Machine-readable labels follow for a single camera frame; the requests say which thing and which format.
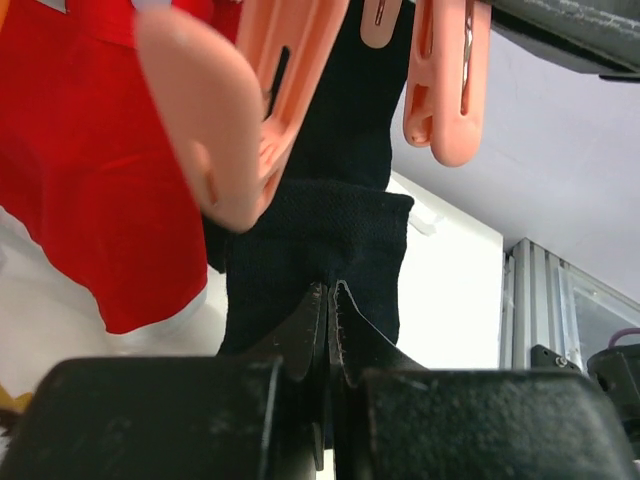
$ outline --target yellow object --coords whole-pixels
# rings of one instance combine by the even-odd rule
[[[33,394],[25,393],[18,398],[13,398],[9,393],[0,385],[0,408],[6,410],[13,410],[14,412],[22,413],[29,406]]]
[[[9,0],[0,0],[0,30],[2,30],[4,17],[7,16],[8,10],[9,10]]]

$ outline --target sock cuff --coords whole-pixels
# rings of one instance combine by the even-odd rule
[[[413,203],[335,180],[284,179],[251,236],[404,251]]]

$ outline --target pink hanger clip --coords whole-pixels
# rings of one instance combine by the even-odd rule
[[[364,0],[360,37],[371,48],[383,48],[393,36],[402,0]]]
[[[10,0],[0,0],[0,30],[2,30],[4,18],[7,16],[7,12],[9,11],[9,1]]]
[[[474,0],[417,0],[404,134],[443,165],[464,165],[482,140],[491,7]]]
[[[221,225],[246,231],[271,204],[347,6],[245,0],[237,49],[178,9],[138,14],[138,56],[158,112],[202,211]]]

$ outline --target metal profile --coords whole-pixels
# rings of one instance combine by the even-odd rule
[[[578,317],[573,299],[576,277],[568,268],[558,272],[560,283],[560,306],[562,308],[562,331],[564,332],[564,355],[569,361],[583,366],[580,348],[580,332],[578,331]]]
[[[514,281],[515,259],[507,255],[504,259],[504,277],[502,280],[502,323],[500,325],[500,368],[512,368],[513,362],[513,323],[515,317]]]
[[[61,13],[67,13],[67,1],[66,0],[38,0],[40,3],[51,7],[54,10],[58,10]]]
[[[563,261],[539,245],[522,240],[509,258],[513,272],[513,321],[509,325],[503,307],[501,365],[526,369],[531,365],[531,347],[543,345],[554,352],[564,352],[562,308],[560,304],[559,267]],[[509,346],[509,329],[512,329]]]

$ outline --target black knit fabric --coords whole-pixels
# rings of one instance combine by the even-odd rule
[[[222,270],[224,259],[227,271],[221,353],[259,341],[293,312],[311,283],[338,279],[348,282],[362,313],[397,341],[397,282],[413,200],[384,189],[413,5],[405,2],[391,43],[377,50],[360,39],[362,7],[363,0],[351,0],[273,204],[243,235],[205,223],[209,261]]]
[[[334,181],[285,180],[256,227],[231,242],[221,353],[254,345],[295,310],[314,281],[338,279],[397,341],[397,282],[412,205],[410,197]]]

